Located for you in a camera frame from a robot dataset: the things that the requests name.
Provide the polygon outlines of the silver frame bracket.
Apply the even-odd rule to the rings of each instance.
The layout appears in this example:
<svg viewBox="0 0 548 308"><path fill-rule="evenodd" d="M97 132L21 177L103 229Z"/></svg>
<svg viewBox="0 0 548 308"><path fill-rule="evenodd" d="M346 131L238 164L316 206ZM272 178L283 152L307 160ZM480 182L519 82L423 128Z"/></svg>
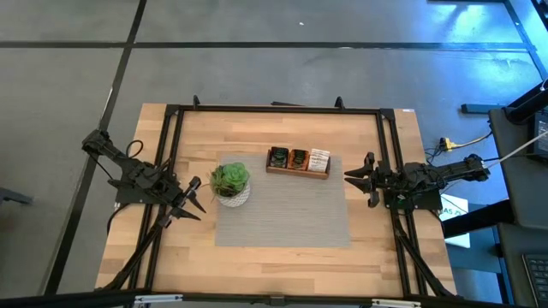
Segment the silver frame bracket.
<svg viewBox="0 0 548 308"><path fill-rule="evenodd" d="M422 308L420 302L403 299L372 299L371 308Z"/></svg>
<svg viewBox="0 0 548 308"><path fill-rule="evenodd" d="M137 295L134 297L134 305L151 305L157 303L170 303L183 301L182 294L148 294Z"/></svg>

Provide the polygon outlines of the grey chair base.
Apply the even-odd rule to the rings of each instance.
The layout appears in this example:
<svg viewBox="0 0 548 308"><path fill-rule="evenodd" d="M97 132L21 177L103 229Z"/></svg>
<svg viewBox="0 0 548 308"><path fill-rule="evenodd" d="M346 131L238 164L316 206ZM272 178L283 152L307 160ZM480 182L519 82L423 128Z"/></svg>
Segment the grey chair base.
<svg viewBox="0 0 548 308"><path fill-rule="evenodd" d="M0 205L4 202L16 202L18 204L31 204L33 198L27 195L9 190L7 188L0 187Z"/></svg>

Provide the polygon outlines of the white printed sign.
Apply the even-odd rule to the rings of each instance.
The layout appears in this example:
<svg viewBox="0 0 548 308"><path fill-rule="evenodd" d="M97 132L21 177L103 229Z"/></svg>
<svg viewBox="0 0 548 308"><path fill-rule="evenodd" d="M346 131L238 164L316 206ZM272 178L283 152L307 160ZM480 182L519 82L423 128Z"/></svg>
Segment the white printed sign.
<svg viewBox="0 0 548 308"><path fill-rule="evenodd" d="M442 210L439 212L438 217L442 222L468 213L468 201L466 199L448 194L441 194L440 199L442 203ZM454 236L447 238L444 241L446 244L459 246L466 249L471 246L469 234Z"/></svg>

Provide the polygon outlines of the wooden three-compartment box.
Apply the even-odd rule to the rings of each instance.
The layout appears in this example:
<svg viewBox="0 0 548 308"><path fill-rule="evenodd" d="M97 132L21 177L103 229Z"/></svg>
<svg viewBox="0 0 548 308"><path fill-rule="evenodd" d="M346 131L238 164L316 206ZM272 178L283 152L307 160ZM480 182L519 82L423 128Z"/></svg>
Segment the wooden three-compartment box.
<svg viewBox="0 0 548 308"><path fill-rule="evenodd" d="M267 152L266 156L266 163L265 163L265 171L267 173L272 174L278 174L278 175L293 175L293 176L299 176L299 177L305 177L305 178L311 178L311 179L318 179L318 180L327 180L330 176L331 171L331 158L328 162L327 169L324 173L319 172L311 172L311 171L304 171L304 170L295 170L289 168L289 159L288 159L288 166L286 169L281 168L274 168L269 165L269 155L270 155L271 149Z"/></svg>

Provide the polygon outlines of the black keyboard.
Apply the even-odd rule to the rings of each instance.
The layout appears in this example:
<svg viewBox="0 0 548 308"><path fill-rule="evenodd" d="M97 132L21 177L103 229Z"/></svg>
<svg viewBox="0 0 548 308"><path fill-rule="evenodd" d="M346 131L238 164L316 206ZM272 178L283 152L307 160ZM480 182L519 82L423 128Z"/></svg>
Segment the black keyboard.
<svg viewBox="0 0 548 308"><path fill-rule="evenodd" d="M536 306L548 308L548 254L524 254L522 260Z"/></svg>

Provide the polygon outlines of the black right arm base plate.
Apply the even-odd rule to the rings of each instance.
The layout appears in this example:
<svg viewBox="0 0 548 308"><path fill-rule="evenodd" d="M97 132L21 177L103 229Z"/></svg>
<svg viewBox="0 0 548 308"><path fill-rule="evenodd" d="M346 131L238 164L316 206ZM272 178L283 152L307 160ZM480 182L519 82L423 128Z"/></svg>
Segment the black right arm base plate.
<svg viewBox="0 0 548 308"><path fill-rule="evenodd" d="M425 176L399 178L383 187L386 208L398 210L441 210L439 190L442 181Z"/></svg>

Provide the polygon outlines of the grey woven placemat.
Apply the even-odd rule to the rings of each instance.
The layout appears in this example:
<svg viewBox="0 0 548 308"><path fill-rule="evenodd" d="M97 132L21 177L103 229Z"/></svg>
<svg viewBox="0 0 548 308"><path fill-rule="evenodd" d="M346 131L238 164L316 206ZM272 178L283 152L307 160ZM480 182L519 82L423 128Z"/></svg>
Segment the grey woven placemat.
<svg viewBox="0 0 548 308"><path fill-rule="evenodd" d="M325 180L268 173L261 155L225 156L221 163L245 165L250 195L234 208L217 205L216 246L350 246L340 157L331 159Z"/></svg>

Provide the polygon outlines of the white and orange tea packet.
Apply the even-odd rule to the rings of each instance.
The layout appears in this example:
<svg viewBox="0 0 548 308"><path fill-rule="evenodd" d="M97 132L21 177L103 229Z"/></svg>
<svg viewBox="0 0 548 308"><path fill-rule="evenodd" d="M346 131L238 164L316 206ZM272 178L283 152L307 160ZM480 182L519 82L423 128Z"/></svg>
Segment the white and orange tea packet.
<svg viewBox="0 0 548 308"><path fill-rule="evenodd" d="M320 149L311 149L307 170L324 173L327 169L331 153Z"/></svg>

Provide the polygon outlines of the green plant in patterned pot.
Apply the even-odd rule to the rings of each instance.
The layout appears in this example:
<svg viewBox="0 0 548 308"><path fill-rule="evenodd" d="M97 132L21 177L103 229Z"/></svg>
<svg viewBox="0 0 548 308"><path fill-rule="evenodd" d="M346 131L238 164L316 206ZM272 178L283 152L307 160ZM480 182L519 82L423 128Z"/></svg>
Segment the green plant in patterned pot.
<svg viewBox="0 0 548 308"><path fill-rule="evenodd" d="M250 174L243 163L218 165L209 175L214 198L226 207L245 204L251 194Z"/></svg>

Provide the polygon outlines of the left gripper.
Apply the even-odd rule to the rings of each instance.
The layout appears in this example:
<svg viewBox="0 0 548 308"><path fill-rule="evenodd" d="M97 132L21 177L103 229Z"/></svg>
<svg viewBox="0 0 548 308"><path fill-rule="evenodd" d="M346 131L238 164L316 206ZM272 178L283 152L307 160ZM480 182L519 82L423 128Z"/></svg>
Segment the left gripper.
<svg viewBox="0 0 548 308"><path fill-rule="evenodd" d="M162 228L167 228L171 224L173 218L188 218L200 221L199 217L183 209L188 200L198 210L206 213L206 210L197 199L197 191L200 186L201 179L198 176L194 176L185 189L176 186L168 186L164 192L164 203L173 208L159 220L158 225Z"/></svg>

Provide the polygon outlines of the black monitor on desk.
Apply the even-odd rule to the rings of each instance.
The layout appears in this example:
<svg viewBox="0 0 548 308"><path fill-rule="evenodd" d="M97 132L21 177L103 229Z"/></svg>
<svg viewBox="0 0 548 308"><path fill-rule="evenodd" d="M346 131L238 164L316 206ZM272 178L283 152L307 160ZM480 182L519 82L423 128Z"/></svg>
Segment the black monitor on desk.
<svg viewBox="0 0 548 308"><path fill-rule="evenodd" d="M533 136L537 137L533 143L533 157L541 162L548 163L548 111L542 110L535 114Z"/></svg>

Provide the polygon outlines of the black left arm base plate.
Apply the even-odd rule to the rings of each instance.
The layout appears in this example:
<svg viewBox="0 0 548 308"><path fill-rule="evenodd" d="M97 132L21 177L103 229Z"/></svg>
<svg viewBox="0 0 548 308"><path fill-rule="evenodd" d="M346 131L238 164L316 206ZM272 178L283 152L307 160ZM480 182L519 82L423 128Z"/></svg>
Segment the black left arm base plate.
<svg viewBox="0 0 548 308"><path fill-rule="evenodd" d="M116 190L116 202L121 204L164 204L168 186L180 186L175 176L166 170L140 169L123 172L120 180L108 180Z"/></svg>

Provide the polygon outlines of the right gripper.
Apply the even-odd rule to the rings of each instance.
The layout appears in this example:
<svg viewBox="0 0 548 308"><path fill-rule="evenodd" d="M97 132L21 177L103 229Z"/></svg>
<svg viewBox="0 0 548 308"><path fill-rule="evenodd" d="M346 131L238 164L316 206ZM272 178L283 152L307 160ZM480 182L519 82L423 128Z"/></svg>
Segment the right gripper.
<svg viewBox="0 0 548 308"><path fill-rule="evenodd" d="M406 198L407 176L402 172L394 172L386 167L374 168L374 163L374 153L368 152L364 158L363 166L358 169L345 171L344 174L350 177L346 177L344 180L358 188L364 194L369 195L369 200L367 201L369 208L374 208L378 205L380 201L379 188L385 192L389 192L394 197ZM369 175L371 175L371 180L364 178Z"/></svg>

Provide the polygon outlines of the dark grey desk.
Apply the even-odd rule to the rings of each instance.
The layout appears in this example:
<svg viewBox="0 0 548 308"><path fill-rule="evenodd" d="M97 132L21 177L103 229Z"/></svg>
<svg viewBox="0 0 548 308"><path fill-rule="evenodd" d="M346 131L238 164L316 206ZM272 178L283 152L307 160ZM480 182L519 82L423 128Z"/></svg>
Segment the dark grey desk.
<svg viewBox="0 0 548 308"><path fill-rule="evenodd" d="M489 120L514 216L497 225L512 297L516 305L537 308L524 257L548 255L548 164L524 156L527 125L508 121L501 109L490 111Z"/></svg>

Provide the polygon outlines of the red tea packet green label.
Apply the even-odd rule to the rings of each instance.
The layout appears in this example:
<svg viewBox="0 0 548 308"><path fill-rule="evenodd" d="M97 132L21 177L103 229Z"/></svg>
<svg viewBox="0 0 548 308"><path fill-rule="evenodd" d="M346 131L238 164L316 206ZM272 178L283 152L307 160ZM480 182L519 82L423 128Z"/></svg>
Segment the red tea packet green label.
<svg viewBox="0 0 548 308"><path fill-rule="evenodd" d="M309 152L306 150L293 149L289 153L289 168L295 170L307 170Z"/></svg>

